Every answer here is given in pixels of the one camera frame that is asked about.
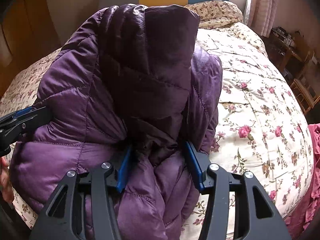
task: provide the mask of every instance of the metal screw head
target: metal screw head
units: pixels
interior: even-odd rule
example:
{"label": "metal screw head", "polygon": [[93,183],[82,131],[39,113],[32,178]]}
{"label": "metal screw head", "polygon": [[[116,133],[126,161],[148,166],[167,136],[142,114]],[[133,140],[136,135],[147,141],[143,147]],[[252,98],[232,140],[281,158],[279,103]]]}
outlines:
{"label": "metal screw head", "polygon": [[244,175],[245,175],[248,179],[253,178],[253,173],[252,173],[251,171],[247,171]]}
{"label": "metal screw head", "polygon": [[72,171],[72,170],[67,172],[68,177],[73,177],[75,174],[76,174],[76,172]]}
{"label": "metal screw head", "polygon": [[209,168],[212,171],[217,171],[219,169],[219,165],[212,163],[212,164],[210,164]]}
{"label": "metal screw head", "polygon": [[109,169],[111,167],[111,164],[110,163],[103,163],[101,164],[101,168],[103,169]]}

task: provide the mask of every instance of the floral pattern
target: floral pattern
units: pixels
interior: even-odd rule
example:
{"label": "floral pattern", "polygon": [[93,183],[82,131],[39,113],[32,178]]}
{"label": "floral pattern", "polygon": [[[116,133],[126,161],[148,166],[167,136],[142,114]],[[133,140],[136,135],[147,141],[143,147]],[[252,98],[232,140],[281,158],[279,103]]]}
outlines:
{"label": "floral pattern", "polygon": [[242,12],[234,3],[213,0],[189,4],[185,7],[200,15],[199,28],[224,32],[228,36],[238,38],[254,46],[264,56],[268,57],[263,41],[248,26],[243,24]]}
{"label": "floral pattern", "polygon": [[[236,15],[232,13],[237,11],[234,5],[211,1],[187,7],[197,13],[200,9],[210,13],[200,15],[201,29],[196,42],[209,54],[218,55],[222,62],[219,124],[210,160],[229,172],[252,171],[282,217],[286,217],[306,193],[313,170],[311,136],[299,104],[282,75],[268,60],[260,38],[241,23],[240,17],[238,20],[231,17]],[[218,17],[222,17],[222,11],[224,15],[231,15],[225,18],[227,24],[220,18],[217,21],[211,18],[210,10],[214,9],[219,11]],[[233,239],[233,192],[229,198],[227,239]],[[198,239],[207,201],[207,196],[199,197],[183,225],[181,240]]]}
{"label": "floral pattern", "polygon": [[[57,49],[48,56],[33,63],[13,79],[0,100],[0,117],[33,105],[41,78],[59,52],[60,49]],[[15,144],[10,145],[11,152],[5,156],[8,163],[10,163],[14,146]],[[38,215],[25,203],[15,189],[13,189],[13,194],[13,205],[17,213],[29,228],[33,228]]]}

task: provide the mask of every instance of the finger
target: finger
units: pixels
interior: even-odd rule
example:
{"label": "finger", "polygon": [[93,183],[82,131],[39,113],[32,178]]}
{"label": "finger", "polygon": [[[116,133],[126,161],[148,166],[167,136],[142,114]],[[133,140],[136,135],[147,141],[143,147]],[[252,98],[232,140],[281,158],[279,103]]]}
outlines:
{"label": "finger", "polygon": [[9,171],[7,168],[2,167],[2,172],[0,175],[0,185],[2,186],[2,197],[3,199],[8,202],[12,203],[14,200],[12,187],[9,181]]}
{"label": "finger", "polygon": [[7,163],[7,160],[4,157],[1,157],[1,162],[2,162],[3,166],[5,166],[5,167],[9,166],[9,164]]}
{"label": "finger", "polygon": [[2,198],[7,203],[12,203],[14,200],[14,195],[11,186],[2,189]]}

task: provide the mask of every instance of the red blanket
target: red blanket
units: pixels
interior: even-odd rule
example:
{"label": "red blanket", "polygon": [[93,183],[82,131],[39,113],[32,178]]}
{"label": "red blanket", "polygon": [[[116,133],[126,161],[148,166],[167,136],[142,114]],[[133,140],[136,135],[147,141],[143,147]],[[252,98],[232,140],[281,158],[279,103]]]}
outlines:
{"label": "red blanket", "polygon": [[299,205],[285,219],[292,239],[297,239],[308,227],[316,212],[320,208],[320,124],[310,124],[312,137],[314,166],[310,187]]}

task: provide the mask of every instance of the human hand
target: human hand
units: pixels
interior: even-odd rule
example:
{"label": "human hand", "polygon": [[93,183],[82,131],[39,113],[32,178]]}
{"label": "human hand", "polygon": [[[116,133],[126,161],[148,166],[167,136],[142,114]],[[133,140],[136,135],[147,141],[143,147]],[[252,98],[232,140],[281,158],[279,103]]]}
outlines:
{"label": "human hand", "polygon": [[12,203],[14,200],[13,191],[11,187],[11,183],[9,181],[9,170],[8,170],[8,163],[4,157],[0,159],[0,190],[2,193],[3,199],[8,202]]}

